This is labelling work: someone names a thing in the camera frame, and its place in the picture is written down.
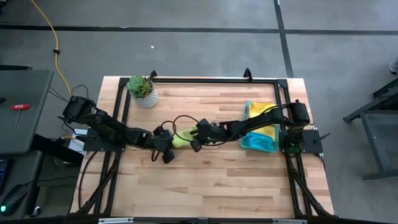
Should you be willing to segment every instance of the gray floor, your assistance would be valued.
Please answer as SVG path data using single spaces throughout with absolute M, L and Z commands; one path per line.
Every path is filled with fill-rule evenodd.
M 280 0 L 287 29 L 398 30 L 396 0 Z M 56 25 L 135 27 L 277 28 L 272 0 L 37 0 Z M 29 1 L 13 0 L 0 22 L 45 25 Z M 71 86 L 87 85 L 97 100 L 105 75 L 286 77 L 279 34 L 58 32 L 60 68 Z M 398 180 L 364 183 L 377 171 L 358 121 L 344 115 L 395 77 L 398 35 L 288 35 L 294 76 L 304 78 L 323 141 L 335 213 L 345 218 L 398 222 Z M 0 64 L 54 69 L 48 31 L 0 31 Z M 67 91 L 59 77 L 52 86 Z M 65 104 L 49 96 L 38 132 L 63 134 L 57 116 Z

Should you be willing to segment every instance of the red screwdriver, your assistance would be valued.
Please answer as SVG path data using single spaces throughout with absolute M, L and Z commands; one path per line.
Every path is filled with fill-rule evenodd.
M 15 122 L 15 127 L 14 127 L 14 129 L 17 128 L 18 119 L 19 119 L 19 114 L 21 113 L 21 110 L 26 110 L 26 109 L 29 109 L 29 108 L 30 108 L 30 106 L 29 106 L 28 104 L 23 104 L 23 105 L 12 105 L 12 106 L 11 106 L 11 109 L 13 109 L 13 110 L 18 110 L 17 120 L 16 120 L 16 122 Z

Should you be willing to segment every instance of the potted plant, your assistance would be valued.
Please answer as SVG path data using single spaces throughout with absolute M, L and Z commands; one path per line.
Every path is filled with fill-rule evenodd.
M 141 108 L 151 108 L 156 105 L 159 99 L 154 83 L 146 77 L 131 77 L 127 83 L 127 89 L 136 104 Z

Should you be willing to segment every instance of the yellow cloth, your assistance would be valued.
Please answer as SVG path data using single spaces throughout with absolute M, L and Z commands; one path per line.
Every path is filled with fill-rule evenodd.
M 255 116 L 260 115 L 264 110 L 267 108 L 270 108 L 271 106 L 275 106 L 273 103 L 256 103 L 253 102 L 249 106 L 249 111 L 248 111 L 248 117 L 252 118 Z M 259 128 L 254 130 L 255 133 L 260 133 L 260 134 L 265 134 L 266 136 L 269 136 L 272 138 L 272 140 L 275 141 L 275 128 L 273 126 L 266 126 L 263 128 Z
M 177 133 L 178 136 L 175 135 L 174 139 L 172 141 L 173 146 L 175 148 L 180 148 L 180 147 L 183 147 L 183 146 L 189 146 L 191 144 L 191 142 L 189 142 L 189 141 L 193 141 L 193 136 L 191 135 L 190 132 L 194 131 L 194 130 L 197 130 L 197 129 L 198 129 L 197 127 L 192 127 L 192 128 L 189 128 L 189 129 L 186 129 L 184 131 L 181 131 L 181 132 Z

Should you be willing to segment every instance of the wooden table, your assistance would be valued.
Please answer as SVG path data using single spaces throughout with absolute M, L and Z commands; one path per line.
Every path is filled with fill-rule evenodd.
M 98 107 L 109 115 L 113 113 L 119 78 L 104 77 L 99 93 Z M 305 103 L 311 117 L 304 80 L 287 80 L 291 100 L 299 99 Z M 181 114 L 215 122 L 242 119 L 245 101 L 276 103 L 274 87 L 267 84 L 155 85 L 159 102 L 148 110 L 140 109 L 132 102 L 128 126 L 152 131 L 163 121 L 173 120 Z M 118 120 L 121 120 L 123 108 L 124 100 L 121 101 Z M 182 118 L 177 122 L 177 130 L 194 125 L 194 121 Z M 113 217 L 294 217 L 282 153 L 244 150 L 239 142 L 229 142 L 218 147 L 203 147 L 198 153 L 190 147 L 174 149 L 175 159 L 170 164 L 163 164 L 161 158 L 152 162 L 150 154 L 150 150 L 134 147 L 127 147 L 123 152 L 113 201 Z M 85 156 L 82 167 L 88 157 Z M 98 185 L 103 157 L 103 152 L 97 153 L 88 165 L 81 186 L 82 203 Z M 309 189 L 324 208 L 333 213 L 321 160 L 314 155 L 304 154 L 303 164 Z M 78 208 L 77 189 L 71 212 Z M 108 190 L 104 192 L 105 202 Z M 302 193 L 300 190 L 297 193 L 300 208 L 304 212 Z

